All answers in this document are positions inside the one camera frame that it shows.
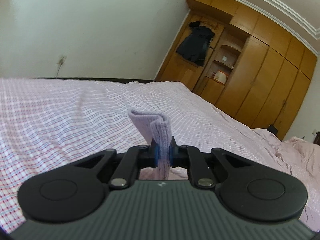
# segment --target hanging jacket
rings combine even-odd
[[[199,66],[203,66],[210,41],[215,34],[210,28],[199,25],[200,22],[189,24],[192,33],[184,39],[176,52],[184,59],[194,62]]]

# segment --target lavender fabric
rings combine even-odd
[[[159,161],[154,169],[154,179],[165,180],[169,177],[169,146],[171,142],[171,126],[169,118],[162,113],[129,110],[128,115],[150,145],[152,138],[159,145]]]

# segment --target crown molding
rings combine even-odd
[[[279,24],[281,27],[286,29],[288,32],[290,32],[293,36],[295,36],[298,40],[300,40],[308,49],[310,49],[315,55],[318,55],[318,51],[315,50],[300,34],[298,34],[295,30],[290,28],[287,24],[280,21],[278,18],[273,16],[272,14],[268,13],[264,9],[258,7],[257,5],[247,1],[247,0],[236,0],[240,3],[245,4],[246,6],[260,12],[264,16],[270,18],[277,24]],[[277,9],[279,9],[281,12],[286,14],[288,17],[290,17],[292,20],[294,20],[296,23],[298,23],[303,29],[305,29],[313,38],[316,40],[320,39],[320,28],[316,29],[314,28],[310,23],[308,23],[302,16],[300,16],[297,12],[295,12],[293,9],[285,5],[280,0],[264,0],[267,3],[273,5]]]

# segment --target wooden wardrobe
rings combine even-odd
[[[284,28],[235,0],[187,0],[191,13],[156,81],[180,81],[250,128],[273,124],[282,140],[300,109],[317,57]],[[175,51],[200,21],[215,36],[204,67]],[[214,78],[217,71],[228,77]]]

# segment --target plaid fabric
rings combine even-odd
[[[25,221],[16,195],[31,176],[106,148],[145,144],[131,108],[166,114],[178,145],[224,148],[290,174],[266,140],[179,82],[0,79],[0,226],[10,233]]]

